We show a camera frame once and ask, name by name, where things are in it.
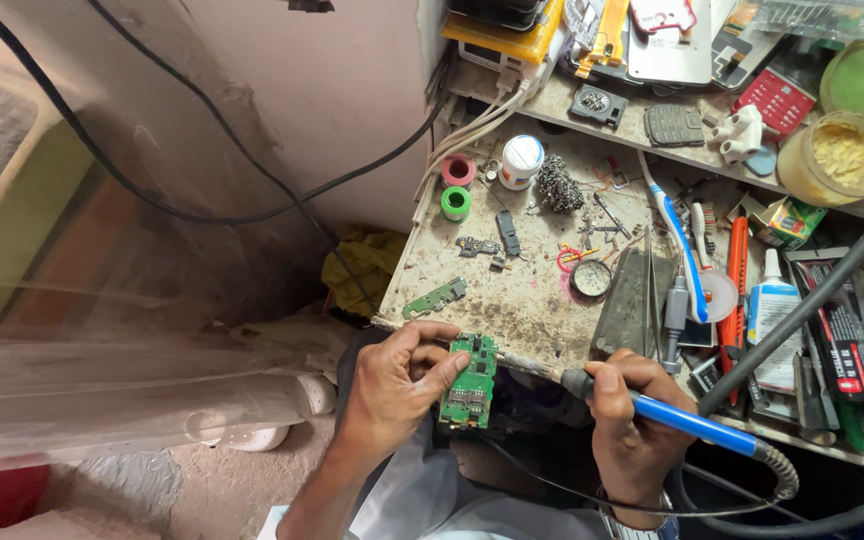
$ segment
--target black cable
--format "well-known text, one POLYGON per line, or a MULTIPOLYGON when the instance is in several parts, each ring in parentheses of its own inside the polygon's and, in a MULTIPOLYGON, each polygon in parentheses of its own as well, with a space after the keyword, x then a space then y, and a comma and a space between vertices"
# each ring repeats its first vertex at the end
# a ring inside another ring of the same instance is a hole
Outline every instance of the black cable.
POLYGON ((734 516, 738 514, 748 514, 751 512, 758 512, 760 510, 766 510, 772 508, 778 500, 776 498, 769 498, 767 500, 763 500, 762 502, 756 504, 744 504, 739 506, 731 506, 727 508, 722 508, 720 510, 700 510, 693 508, 691 510, 671 510, 669 508, 655 508, 652 506, 639 506, 637 504, 627 504, 625 502, 619 502, 617 500, 609 500, 603 497, 595 497, 593 495, 588 495, 586 493, 582 493, 581 491, 576 491, 564 485, 561 485, 557 482, 554 482, 545 476, 538 474, 537 472, 532 472, 527 466, 525 466, 522 461, 518 460, 515 456, 509 453, 508 450, 502 448, 496 441, 486 437, 482 433, 480 433, 477 429, 472 431, 476 436, 479 436, 482 440, 488 443, 489 446, 495 448, 499 454, 501 454, 506 460, 518 470, 526 473, 527 475, 546 483, 547 485, 553 485, 558 487, 563 491, 567 491, 573 495, 578 495, 579 497, 584 497, 590 501, 593 501, 597 505, 612 507, 614 509, 625 509, 625 510, 635 510, 636 512, 642 512, 645 514, 656 514, 660 516, 677 516, 681 518, 701 518, 701 517, 712 517, 712 516, 734 516))
MULTIPOLYGON (((792 336, 798 328, 816 313, 822 304, 834 295, 839 288, 853 275, 858 266, 864 261, 864 233, 835 265, 830 274, 825 276, 822 282, 813 289, 802 301, 785 316, 769 335, 755 345, 745 354, 741 361, 735 363, 725 376, 723 376, 712 391, 699 401, 699 414, 708 417, 729 395, 733 388, 741 385, 746 377, 752 373, 762 362, 765 361, 792 336)), ((672 494, 680 504, 694 509, 695 505, 686 493, 682 479, 682 467, 675 467, 670 475, 673 489, 672 494)), ((744 538, 808 538, 822 534, 834 534, 864 525, 864 504, 841 514, 828 516, 821 520, 810 522, 792 523, 777 526, 756 526, 731 521, 722 521, 712 518, 702 519, 710 529, 719 533, 741 536, 744 538)))
POLYGON ((359 289, 359 293, 366 300, 370 311, 375 314, 378 312, 375 302, 372 299, 372 296, 365 290, 362 282, 359 280, 357 276, 355 276, 352 268, 349 263, 342 257, 342 254, 336 249, 335 245, 332 243, 332 238, 325 232, 319 222, 315 219, 314 216, 302 205, 303 201, 307 201, 316 195, 320 195, 336 186, 339 186, 357 176, 375 170, 379 166, 383 166, 390 162, 392 159, 400 155, 405 151, 409 146, 415 143, 424 133, 425 131, 432 125, 432 122, 438 116, 438 112, 442 109, 445 104, 445 100, 439 99, 436 107, 433 109, 432 113, 429 114, 429 117, 422 124, 422 127, 419 128, 418 131, 413 133, 409 139, 407 139, 403 144, 399 145, 398 148, 393 150, 390 153, 378 158, 376 161, 365 165, 364 167, 360 167, 355 171, 342 175, 342 177, 335 178, 328 182, 327 184, 316 188, 314 193, 306 193, 303 195, 303 199, 300 200, 296 197, 296 194, 289 189, 285 184, 282 183, 281 180, 273 176, 269 173, 265 167, 262 166, 249 151, 242 144, 241 140, 239 140, 238 136, 235 134, 235 131, 229 125, 229 122, 226 121, 225 117, 222 117, 221 112, 219 112, 218 108, 215 104, 210 100, 209 96, 206 95, 194 82, 188 80, 182 73, 173 68, 168 62, 163 60, 161 57, 153 53, 144 44, 142 44, 138 39, 136 39, 131 33, 129 33, 125 28, 123 28, 117 20, 115 20, 112 15, 105 10, 105 8, 94 0, 87 0, 89 5, 92 6, 96 12, 102 16, 103 19, 106 20, 124 39, 126 39, 132 46, 134 46, 139 52, 141 52, 144 56, 146 56, 149 60, 153 61, 157 66, 165 70, 167 73, 172 75, 174 79, 178 80, 182 83, 186 89, 196 94, 199 100, 202 101, 203 104, 209 109, 212 116, 219 122, 222 126, 222 130, 229 137, 235 147, 239 150, 239 152, 248 160, 252 166, 254 166, 260 173, 262 173, 265 177, 267 177, 270 181, 276 184, 281 190, 285 192, 285 194, 292 199, 292 203, 281 205, 279 207, 273 208, 271 210, 267 210, 265 212, 261 212, 258 214, 243 216, 243 217, 232 217, 232 218, 222 218, 222 217, 209 217, 209 216, 200 216, 195 214, 190 214, 188 212, 184 212, 174 206, 167 204, 165 202, 161 202, 156 198, 153 198, 145 193, 142 188, 132 182, 125 174, 123 174, 113 163, 112 161, 102 152, 102 150, 98 147, 94 140, 92 140, 89 133, 86 131, 85 127, 79 122, 78 117, 75 115, 75 112, 72 108, 66 103, 65 98, 63 98, 62 94, 55 87, 52 80, 48 78, 39 64, 32 58, 32 55, 29 54, 28 50, 22 45, 21 41, 16 37, 14 33, 5 24, 0 20, 0 40, 6 44, 6 46, 12 51, 18 61, 22 64, 24 68, 29 71, 30 76, 33 80, 35 80, 39 86, 42 88, 42 91, 49 97, 49 100, 53 103, 55 108, 59 111, 62 117, 68 122, 69 126, 72 128, 73 132, 75 132, 76 136, 82 142, 82 144, 89 150, 89 152, 93 155, 97 162, 99 162, 102 167, 105 168, 106 171, 114 178, 123 188, 131 192, 133 195, 138 197, 145 203, 152 205, 154 208, 161 210, 162 212, 172 215, 178 219, 182 219, 185 221, 190 221, 193 223, 205 224, 205 225, 226 225, 226 226, 234 226, 234 225, 244 225, 249 223, 256 223, 258 221, 263 221, 266 219, 270 219, 276 215, 282 214, 283 212, 293 208, 298 207, 299 211, 305 216, 306 219, 318 230, 323 237, 325 237, 327 243, 330 246, 331 252, 335 255, 336 259, 342 264, 345 272, 352 278, 355 283, 357 289, 359 289))
MULTIPOLYGON (((269 171, 267 171, 265 169, 265 167, 263 167, 262 164, 259 163, 255 158, 253 158, 252 155, 246 150, 246 148, 242 144, 242 142, 239 141, 238 136, 236 136, 233 128, 229 125, 229 122, 227 122, 225 117, 222 116, 222 113, 219 111, 218 107, 216 107, 216 105, 212 102, 212 100, 210 100, 209 96, 206 95, 206 92, 203 92, 202 89, 199 88, 195 84, 195 82, 188 80, 188 78, 186 78, 185 75, 183 75, 181 72, 179 72, 179 70, 174 68, 169 62, 165 61, 164 59, 162 59, 161 56, 157 55, 152 50, 150 50, 148 47, 146 47, 145 43, 143 43, 135 35, 133 35, 131 32, 129 32, 124 26, 122 26, 122 24, 119 23, 119 21, 106 9, 105 6, 102 5, 101 2, 99 2, 99 0, 85 0, 85 1, 126 42, 128 42, 131 46, 135 47, 135 49, 138 50, 138 52, 142 53, 143 56, 145 56, 146 58, 151 60, 153 63, 155 63, 156 66, 158 66, 159 68, 162 68, 162 70, 164 70, 166 73, 171 75, 175 80, 182 83, 182 85, 185 86, 186 89, 193 92, 198 97, 198 99, 201 100, 202 103, 205 104, 205 106, 208 108, 209 112, 211 113, 212 117, 214 117, 215 120, 217 122, 219 122, 219 124, 222 126, 222 130, 232 140, 232 142, 235 144, 235 147, 238 148, 239 152, 241 152, 243 156, 245 156, 245 158, 248 160, 248 162, 250 164, 252 164, 252 166, 255 167, 260 173, 262 173, 262 175, 269 178, 269 180, 272 180, 273 182, 275 182, 277 186, 280 186, 282 188, 282 190, 289 191, 284 185, 282 185, 282 183, 279 181, 278 178, 274 177, 269 171)), ((442 97, 439 96, 438 103, 436 103, 435 107, 432 109, 432 112, 429 113, 428 117, 425 119, 425 122, 423 122, 422 125, 414 133, 412 133, 412 136, 405 139, 405 142, 398 145, 398 147, 395 148, 394 150, 392 150, 390 153, 386 153, 385 155, 379 157, 378 159, 376 159, 372 163, 369 163, 368 165, 359 167, 359 168, 357 168, 354 171, 351 171, 349 173, 345 173, 342 176, 340 176, 339 178, 332 179, 332 180, 320 185, 319 187, 316 187, 316 188, 314 188, 314 189, 312 189, 306 193, 303 193, 298 198, 296 198, 294 195, 290 195, 290 198, 293 200, 291 203, 283 204, 281 206, 272 208, 271 210, 268 210, 268 211, 265 211, 262 213, 258 213, 258 214, 252 215, 252 216, 245 216, 245 217, 241 217, 241 218, 226 218, 226 219, 238 220, 237 224, 255 223, 256 221, 262 221, 265 219, 269 219, 270 217, 280 215, 283 212, 293 208, 294 206, 298 205, 300 202, 303 202, 303 203, 307 202, 314 197, 318 197, 319 195, 322 195, 326 191, 329 191, 329 190, 332 190, 333 188, 341 186, 342 184, 348 182, 349 180, 352 180, 353 178, 362 176, 366 173, 369 173, 369 172, 372 172, 372 171, 378 169, 378 167, 381 167, 381 166, 388 164, 390 161, 392 161, 395 158, 397 158, 398 156, 400 156, 409 147, 411 147, 413 144, 415 144, 416 141, 418 141, 419 139, 422 138, 422 136, 426 133, 426 131, 428 131, 428 129, 432 126, 432 123, 435 121, 436 117, 438 117, 439 112, 442 110, 443 106, 446 104, 446 101, 447 100, 442 99, 442 97)))
MULTIPOLYGON (((695 465, 692 465, 691 463, 683 462, 682 463, 682 470, 689 473, 690 475, 692 475, 694 477, 697 477, 699 479, 706 481, 707 483, 709 483, 711 485, 721 487, 722 489, 724 489, 726 491, 730 491, 730 492, 734 493, 735 495, 738 495, 739 497, 743 497, 745 499, 748 499, 749 501, 753 501, 756 503, 762 503, 765 501, 765 498, 760 497, 760 496, 756 495, 755 493, 753 493, 747 489, 739 487, 738 485, 735 485, 734 483, 726 480, 725 478, 723 478, 722 476, 720 476, 718 474, 714 474, 714 473, 709 472, 705 469, 700 469, 700 468, 696 467, 695 465)), ((779 504, 773 505, 771 508, 769 508, 769 510, 774 510, 774 511, 778 512, 779 514, 790 517, 790 518, 792 518, 792 519, 794 519, 800 523, 808 523, 810 521, 809 519, 804 518, 804 517, 800 516, 799 514, 793 512, 792 510, 788 510, 788 509, 780 506, 779 504)), ((839 538, 841 540, 849 540, 849 537, 844 535, 844 534, 836 533, 836 534, 832 534, 832 536, 839 538)))

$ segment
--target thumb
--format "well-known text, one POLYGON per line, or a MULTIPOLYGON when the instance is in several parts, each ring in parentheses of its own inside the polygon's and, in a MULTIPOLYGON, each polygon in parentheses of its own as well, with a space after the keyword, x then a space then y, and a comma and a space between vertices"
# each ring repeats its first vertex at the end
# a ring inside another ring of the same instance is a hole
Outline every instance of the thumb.
POLYGON ((636 427, 632 423, 636 409, 629 397, 622 374, 615 367, 602 362, 588 362, 585 371, 595 378, 591 413, 595 417, 595 430, 602 430, 609 438, 630 436, 636 427))
POLYGON ((469 365, 470 359, 469 353, 464 350, 452 352, 444 360, 432 366, 432 369, 415 383, 415 389, 428 399, 429 405, 432 405, 443 392, 452 387, 459 377, 459 372, 469 365))

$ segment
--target red ring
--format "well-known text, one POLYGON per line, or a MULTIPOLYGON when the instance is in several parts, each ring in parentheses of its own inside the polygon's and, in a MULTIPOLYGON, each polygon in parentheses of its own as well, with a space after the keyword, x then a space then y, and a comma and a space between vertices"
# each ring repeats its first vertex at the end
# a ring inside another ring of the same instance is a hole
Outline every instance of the red ring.
POLYGON ((582 251, 574 250, 572 248, 565 248, 565 249, 559 251, 558 256, 555 257, 555 263, 558 264, 558 268, 561 268, 562 272, 569 274, 571 272, 571 270, 569 268, 566 268, 562 264, 562 255, 566 254, 566 253, 574 253, 576 256, 578 256, 579 261, 581 262, 582 261, 582 251))

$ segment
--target green circuit board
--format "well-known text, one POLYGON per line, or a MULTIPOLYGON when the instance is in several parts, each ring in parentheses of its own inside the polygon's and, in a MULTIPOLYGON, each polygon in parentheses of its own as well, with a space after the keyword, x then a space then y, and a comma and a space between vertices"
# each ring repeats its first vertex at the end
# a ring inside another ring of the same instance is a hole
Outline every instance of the green circuit board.
POLYGON ((471 360, 442 395, 438 422, 447 423, 452 429, 485 430, 489 426, 497 350, 496 341, 487 335, 464 331, 456 336, 450 352, 466 351, 471 360))
POLYGON ((425 296, 416 298, 410 301, 405 307, 402 307, 402 318, 406 321, 411 321, 426 313, 441 312, 446 307, 446 304, 465 297, 466 287, 468 286, 464 277, 456 277, 450 282, 429 291, 425 296))

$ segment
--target blue soldering iron handle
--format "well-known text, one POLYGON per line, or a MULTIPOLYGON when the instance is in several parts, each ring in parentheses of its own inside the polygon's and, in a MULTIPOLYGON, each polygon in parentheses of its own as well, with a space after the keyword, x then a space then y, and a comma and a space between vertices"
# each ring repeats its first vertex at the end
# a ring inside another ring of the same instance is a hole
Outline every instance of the blue soldering iron handle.
MULTIPOLYGON (((558 382, 565 390, 579 399, 586 400, 594 395, 595 379, 584 369, 566 369, 562 371, 558 382)), ((723 448, 728 448, 743 456, 749 458, 757 456, 757 445, 762 446, 760 444, 762 441, 749 433, 743 433, 670 404, 643 396, 635 390, 629 390, 629 397, 635 406, 635 414, 665 424, 690 436, 696 436, 723 448)))
POLYGON ((665 424, 690 436, 696 436, 704 441, 728 448, 742 456, 752 458, 756 453, 759 439, 749 433, 743 433, 662 401, 643 396, 635 390, 629 390, 629 396, 635 406, 635 414, 665 424))

